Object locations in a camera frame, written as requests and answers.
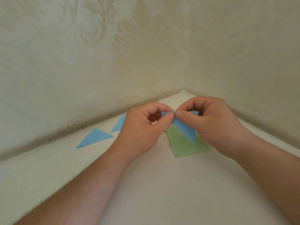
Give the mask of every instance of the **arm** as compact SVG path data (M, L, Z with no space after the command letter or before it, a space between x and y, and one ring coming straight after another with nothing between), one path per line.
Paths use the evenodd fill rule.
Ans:
M172 123L175 115L161 117L162 111L173 110L158 102L133 108L103 155L15 225L97 224L126 169L148 152Z
M200 116L187 111L197 110ZM194 97L176 117L234 159L294 224L300 224L300 159L247 130L218 98Z

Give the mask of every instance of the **damask wallpaper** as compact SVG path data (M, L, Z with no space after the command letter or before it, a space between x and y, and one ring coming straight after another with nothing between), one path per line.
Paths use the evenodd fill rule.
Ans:
M188 0L185 90L300 147L300 0Z
M183 90L180 1L0 0L0 156Z
M0 157L183 89L300 146L299 22L300 0L0 0Z

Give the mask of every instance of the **stack of green paper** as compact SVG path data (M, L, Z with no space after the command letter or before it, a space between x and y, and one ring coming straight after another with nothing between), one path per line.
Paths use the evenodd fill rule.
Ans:
M170 125L167 129L170 147L174 158L180 158L197 152L206 151L209 145L204 142L196 132L196 144L193 144L177 126Z

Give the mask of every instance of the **forearm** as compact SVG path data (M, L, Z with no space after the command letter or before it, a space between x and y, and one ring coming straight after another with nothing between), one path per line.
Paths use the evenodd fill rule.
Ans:
M97 224L129 164L121 150L112 145L77 177L34 208L16 225Z
M257 136L235 161L294 224L300 224L300 159Z

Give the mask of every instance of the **blue paper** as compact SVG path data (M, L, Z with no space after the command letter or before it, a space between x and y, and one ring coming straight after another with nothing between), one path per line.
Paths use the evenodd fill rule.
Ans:
M118 120L117 124L114 126L114 128L111 130L112 132L116 132L116 131L120 131L122 126L123 126L123 122L125 120L125 115L123 115L120 120Z
M77 145L77 148L94 144L96 142L99 142L101 140L106 140L111 137L113 137L113 135L110 135L108 133L105 133L95 128L82 140L82 142L80 142L80 144Z
M193 113L195 115L198 115L199 112L198 111L189 111L190 113ZM162 112L161 116L164 116L166 113L170 113L170 112ZM193 144L196 143L196 130L193 129L192 127L188 126L187 124L181 122L178 120L178 118L174 118L173 125L176 125L177 128L184 133L184 135L190 139L191 142L193 142Z

